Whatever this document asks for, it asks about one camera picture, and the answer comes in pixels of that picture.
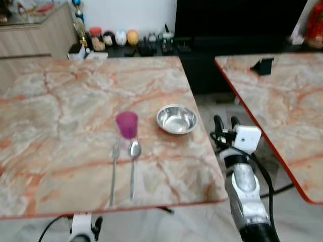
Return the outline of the round steel bowl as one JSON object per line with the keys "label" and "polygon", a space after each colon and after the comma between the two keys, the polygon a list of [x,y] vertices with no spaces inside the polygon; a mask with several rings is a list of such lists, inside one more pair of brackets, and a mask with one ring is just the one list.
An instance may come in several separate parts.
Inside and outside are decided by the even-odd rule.
{"label": "round steel bowl", "polygon": [[157,125],[165,132],[173,135],[185,135],[194,131],[199,120],[196,111],[179,104],[161,107],[155,115]]}

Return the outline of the steel fork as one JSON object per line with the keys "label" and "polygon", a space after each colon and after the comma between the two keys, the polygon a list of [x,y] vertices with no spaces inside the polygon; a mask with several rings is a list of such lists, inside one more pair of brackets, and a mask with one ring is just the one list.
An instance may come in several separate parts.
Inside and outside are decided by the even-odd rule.
{"label": "steel fork", "polygon": [[115,202],[115,185],[116,185],[116,166],[120,157],[120,145],[115,144],[113,145],[113,149],[111,152],[111,158],[113,162],[112,166],[112,180],[111,180],[111,193],[110,193],[110,200],[109,206],[112,207]]}

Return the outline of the small black wedge stand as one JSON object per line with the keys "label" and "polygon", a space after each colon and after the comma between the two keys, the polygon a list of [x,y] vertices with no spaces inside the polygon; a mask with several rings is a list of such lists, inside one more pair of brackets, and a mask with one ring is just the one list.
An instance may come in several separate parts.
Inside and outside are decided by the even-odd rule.
{"label": "small black wedge stand", "polygon": [[259,76],[267,76],[272,73],[272,65],[274,58],[261,58],[254,66],[250,69]]}

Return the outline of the steel spoon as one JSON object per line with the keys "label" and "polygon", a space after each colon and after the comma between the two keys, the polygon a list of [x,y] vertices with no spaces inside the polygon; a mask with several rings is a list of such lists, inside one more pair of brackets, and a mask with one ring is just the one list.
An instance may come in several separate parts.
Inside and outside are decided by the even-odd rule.
{"label": "steel spoon", "polygon": [[129,146],[129,155],[131,157],[131,192],[130,192],[130,198],[131,200],[134,200],[135,197],[135,175],[136,175],[136,159],[141,155],[141,145],[138,141],[133,140],[131,145]]}

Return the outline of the purple plastic cup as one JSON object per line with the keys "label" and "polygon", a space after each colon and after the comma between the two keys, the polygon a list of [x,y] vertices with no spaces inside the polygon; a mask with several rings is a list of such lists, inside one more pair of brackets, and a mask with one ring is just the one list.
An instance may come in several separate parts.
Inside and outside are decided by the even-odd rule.
{"label": "purple plastic cup", "polygon": [[116,116],[120,134],[125,139],[135,139],[138,135],[138,115],[133,111],[122,111]]}

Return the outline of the black television screen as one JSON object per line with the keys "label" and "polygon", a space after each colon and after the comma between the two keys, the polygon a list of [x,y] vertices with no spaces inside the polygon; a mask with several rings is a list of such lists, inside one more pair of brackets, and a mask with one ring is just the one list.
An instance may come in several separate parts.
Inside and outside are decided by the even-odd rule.
{"label": "black television screen", "polygon": [[176,37],[286,37],[307,0],[177,0]]}

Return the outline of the yellow egg shaped ornament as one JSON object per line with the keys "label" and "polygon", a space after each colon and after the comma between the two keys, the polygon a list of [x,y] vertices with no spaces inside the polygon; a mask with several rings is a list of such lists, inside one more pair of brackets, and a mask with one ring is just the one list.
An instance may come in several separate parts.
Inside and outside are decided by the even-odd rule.
{"label": "yellow egg shaped ornament", "polygon": [[136,46],[139,42],[139,34],[136,30],[131,29],[126,34],[126,41],[130,46]]}

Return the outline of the red figurine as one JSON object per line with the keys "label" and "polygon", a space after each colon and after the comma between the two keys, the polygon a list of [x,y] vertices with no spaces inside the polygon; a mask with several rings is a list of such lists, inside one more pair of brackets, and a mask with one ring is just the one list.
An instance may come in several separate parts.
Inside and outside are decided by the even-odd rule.
{"label": "red figurine", "polygon": [[317,0],[310,11],[304,42],[313,48],[323,48],[323,0]]}

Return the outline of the white egg shaped ornament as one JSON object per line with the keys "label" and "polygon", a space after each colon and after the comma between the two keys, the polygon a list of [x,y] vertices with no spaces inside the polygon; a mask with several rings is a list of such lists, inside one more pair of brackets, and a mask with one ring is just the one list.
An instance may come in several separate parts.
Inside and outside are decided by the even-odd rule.
{"label": "white egg shaped ornament", "polygon": [[115,43],[117,46],[125,46],[127,43],[127,32],[126,31],[117,31],[115,33]]}

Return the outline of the dark egg shaped ornament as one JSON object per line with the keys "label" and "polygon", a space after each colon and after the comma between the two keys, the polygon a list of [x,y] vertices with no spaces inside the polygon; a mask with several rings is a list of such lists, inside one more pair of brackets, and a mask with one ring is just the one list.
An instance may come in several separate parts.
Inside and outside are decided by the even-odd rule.
{"label": "dark egg shaped ornament", "polygon": [[106,47],[112,47],[116,44],[116,36],[115,33],[112,31],[106,31],[103,34],[103,41]]}

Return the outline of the red lidded jar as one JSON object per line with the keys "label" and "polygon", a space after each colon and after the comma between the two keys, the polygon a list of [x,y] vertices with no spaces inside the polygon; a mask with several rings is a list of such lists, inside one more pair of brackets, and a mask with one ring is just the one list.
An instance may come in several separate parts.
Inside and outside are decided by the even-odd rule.
{"label": "red lidded jar", "polygon": [[92,50],[105,51],[106,45],[103,41],[103,30],[100,27],[92,27],[88,30],[90,34],[90,41]]}

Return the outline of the white box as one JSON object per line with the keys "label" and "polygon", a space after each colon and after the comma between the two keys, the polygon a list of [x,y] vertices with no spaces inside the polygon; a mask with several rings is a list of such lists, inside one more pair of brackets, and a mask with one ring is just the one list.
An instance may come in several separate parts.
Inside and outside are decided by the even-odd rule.
{"label": "white box", "polygon": [[82,62],[85,60],[103,60],[109,56],[106,52],[92,51],[79,43],[72,44],[68,50],[67,58],[72,62]]}

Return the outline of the gold trophy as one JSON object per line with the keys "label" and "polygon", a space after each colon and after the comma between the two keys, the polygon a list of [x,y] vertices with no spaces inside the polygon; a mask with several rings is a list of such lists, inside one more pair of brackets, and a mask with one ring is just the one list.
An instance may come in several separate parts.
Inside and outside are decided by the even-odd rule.
{"label": "gold trophy", "polygon": [[83,46],[85,51],[91,51],[90,46],[88,44],[88,37],[85,32],[84,14],[82,12],[82,2],[81,0],[71,0],[71,3],[74,9],[74,17],[75,17],[73,26],[75,28],[76,34],[78,35],[79,44]]}

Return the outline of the light wooden cabinet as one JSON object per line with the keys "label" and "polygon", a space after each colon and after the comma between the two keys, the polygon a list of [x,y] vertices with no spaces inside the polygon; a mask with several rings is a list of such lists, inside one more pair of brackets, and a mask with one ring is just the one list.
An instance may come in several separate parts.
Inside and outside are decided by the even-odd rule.
{"label": "light wooden cabinet", "polygon": [[41,18],[22,19],[18,15],[0,24],[0,58],[67,58],[78,42],[69,3],[57,5]]}

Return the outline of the black metal table frame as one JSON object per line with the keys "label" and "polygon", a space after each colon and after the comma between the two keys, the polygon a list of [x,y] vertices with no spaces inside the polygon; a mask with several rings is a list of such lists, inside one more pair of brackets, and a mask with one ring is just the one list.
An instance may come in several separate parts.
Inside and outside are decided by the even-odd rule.
{"label": "black metal table frame", "polygon": [[260,159],[272,179],[272,188],[275,191],[275,195],[295,187],[283,164],[281,164],[273,152],[265,151],[261,153]]}

